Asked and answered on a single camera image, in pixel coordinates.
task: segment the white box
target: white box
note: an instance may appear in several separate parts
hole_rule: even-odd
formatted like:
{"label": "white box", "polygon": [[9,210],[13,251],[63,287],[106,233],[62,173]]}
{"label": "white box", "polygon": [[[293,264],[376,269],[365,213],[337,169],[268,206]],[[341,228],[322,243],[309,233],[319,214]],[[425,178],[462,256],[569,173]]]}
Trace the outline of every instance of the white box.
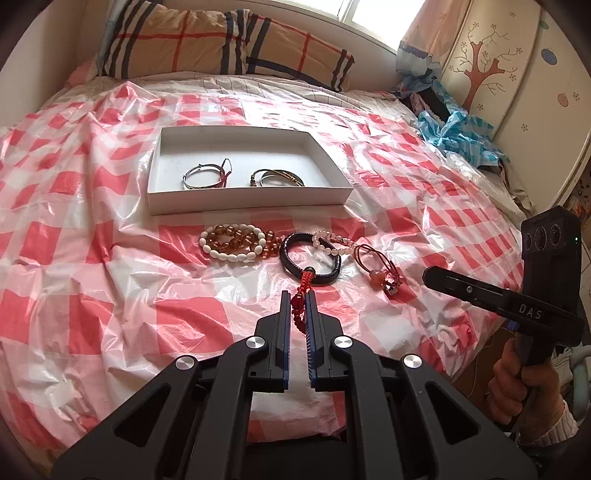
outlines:
{"label": "white box", "polygon": [[[188,190],[183,175],[198,164],[232,163],[225,188]],[[304,187],[290,186],[279,177],[271,186],[251,187],[259,168],[281,168],[298,175]],[[229,170],[228,162],[224,166]],[[219,181],[215,170],[191,175],[191,185]],[[234,208],[342,205],[353,187],[330,155],[308,132],[265,127],[200,125],[161,130],[150,163],[148,203],[152,215]]]}

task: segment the red and white checkered sheet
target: red and white checkered sheet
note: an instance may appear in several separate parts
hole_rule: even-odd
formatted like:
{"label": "red and white checkered sheet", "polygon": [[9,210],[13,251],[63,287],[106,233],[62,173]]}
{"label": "red and white checkered sheet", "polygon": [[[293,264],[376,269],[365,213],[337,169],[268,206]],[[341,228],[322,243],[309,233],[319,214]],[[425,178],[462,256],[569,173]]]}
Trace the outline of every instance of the red and white checkered sheet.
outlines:
{"label": "red and white checkered sheet", "polygon": [[[354,191],[344,206],[150,216],[150,154],[170,125],[314,131]],[[28,454],[49,465],[175,356],[220,354],[295,290],[278,258],[205,257],[199,234],[217,223],[329,229],[386,252],[404,275],[394,299],[346,259],[334,284],[315,288],[320,311],[376,353],[418,352],[439,371],[461,371],[499,319],[428,290],[421,275],[440,265],[516,290],[519,245],[482,191],[414,132],[304,99],[157,96],[132,83],[49,105],[11,129],[0,140],[0,411]],[[330,262],[308,247],[293,258]],[[344,424],[343,396],[309,389],[305,338],[295,328],[291,338],[290,389],[255,395],[252,440]]]}

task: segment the painted tree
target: painted tree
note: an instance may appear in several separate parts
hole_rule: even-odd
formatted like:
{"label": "painted tree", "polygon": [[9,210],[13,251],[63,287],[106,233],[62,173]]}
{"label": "painted tree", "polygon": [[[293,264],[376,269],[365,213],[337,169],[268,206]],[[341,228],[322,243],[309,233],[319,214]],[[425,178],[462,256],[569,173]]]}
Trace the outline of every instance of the painted tree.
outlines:
{"label": "painted tree", "polygon": [[512,73],[517,70],[517,67],[514,67],[511,70],[507,70],[504,68],[499,67],[499,62],[501,60],[511,61],[511,57],[515,55],[519,55],[521,53],[520,48],[516,48],[513,53],[511,53],[511,49],[507,49],[506,53],[501,53],[499,55],[492,55],[487,51],[487,48],[492,47],[499,47],[498,41],[505,40],[508,41],[507,33],[504,35],[499,35],[496,31],[496,25],[492,24],[492,33],[487,37],[484,37],[478,43],[474,42],[472,35],[474,30],[478,27],[478,23],[474,22],[470,27],[468,27],[468,41],[470,42],[470,46],[472,48],[472,58],[468,56],[468,44],[467,42],[462,42],[460,45],[460,50],[462,51],[462,55],[455,57],[455,59],[460,61],[460,64],[457,67],[450,66],[450,70],[456,73],[463,73],[470,79],[470,91],[468,91],[468,95],[466,96],[466,100],[464,100],[463,107],[470,111],[470,107],[472,106],[472,102],[476,95],[476,92],[481,86],[486,86],[490,90],[493,95],[496,95],[496,92],[500,90],[501,92],[505,92],[502,83],[500,82],[487,82],[486,80],[493,76],[499,75],[504,73]]}

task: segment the sleeve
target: sleeve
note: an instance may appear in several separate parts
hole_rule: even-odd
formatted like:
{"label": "sleeve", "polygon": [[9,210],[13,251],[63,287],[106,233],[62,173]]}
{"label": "sleeve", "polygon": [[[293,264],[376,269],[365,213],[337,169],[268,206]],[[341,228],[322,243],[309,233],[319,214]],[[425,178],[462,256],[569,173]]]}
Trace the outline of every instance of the sleeve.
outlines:
{"label": "sleeve", "polygon": [[548,430],[538,439],[535,439],[532,442],[521,443],[521,445],[547,447],[548,445],[563,442],[571,437],[574,437],[574,435],[579,430],[579,427],[577,426],[577,422],[574,420],[568,405],[564,400],[563,402],[564,410],[562,412],[562,416],[559,418],[556,424],[554,424],[550,430]]}

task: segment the red string bracelet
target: red string bracelet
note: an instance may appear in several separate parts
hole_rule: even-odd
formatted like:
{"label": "red string bracelet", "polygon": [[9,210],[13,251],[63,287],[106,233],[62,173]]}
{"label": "red string bracelet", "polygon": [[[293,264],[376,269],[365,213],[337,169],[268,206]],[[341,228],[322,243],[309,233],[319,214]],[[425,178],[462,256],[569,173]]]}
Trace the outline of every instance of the red string bracelet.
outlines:
{"label": "red string bracelet", "polygon": [[304,296],[312,287],[310,282],[316,276],[316,270],[312,267],[306,267],[301,274],[301,283],[297,287],[297,293],[291,298],[291,314],[294,316],[294,324],[296,328],[306,334],[306,321],[302,318],[306,301]]}
{"label": "red string bracelet", "polygon": [[[363,262],[361,261],[361,252],[365,251],[368,253],[373,253],[378,256],[380,261],[386,267],[386,270],[370,270],[368,269]],[[402,285],[402,278],[396,265],[392,262],[386,255],[382,252],[376,250],[374,247],[362,244],[356,245],[353,249],[353,257],[358,265],[363,268],[366,272],[369,273],[369,282],[373,287],[382,288],[384,293],[388,298],[392,298],[396,292],[398,291],[398,287]],[[392,280],[387,280],[388,275],[392,277]]]}

